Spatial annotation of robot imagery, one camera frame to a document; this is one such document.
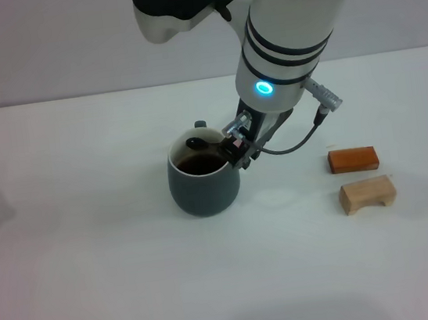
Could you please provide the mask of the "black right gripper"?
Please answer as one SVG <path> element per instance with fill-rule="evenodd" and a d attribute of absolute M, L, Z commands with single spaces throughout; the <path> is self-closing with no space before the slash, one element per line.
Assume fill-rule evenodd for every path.
<path fill-rule="evenodd" d="M 249 142 L 264 147 L 292 112 L 293 109 L 282 113 L 258 112 L 240 99 L 236 114 L 236 119 L 239 121 L 237 126 L 239 139 L 234 137 L 224 138 L 221 141 L 222 156 L 233 168 L 247 170 L 251 165 L 251 161 L 256 160 L 261 154 Z"/>

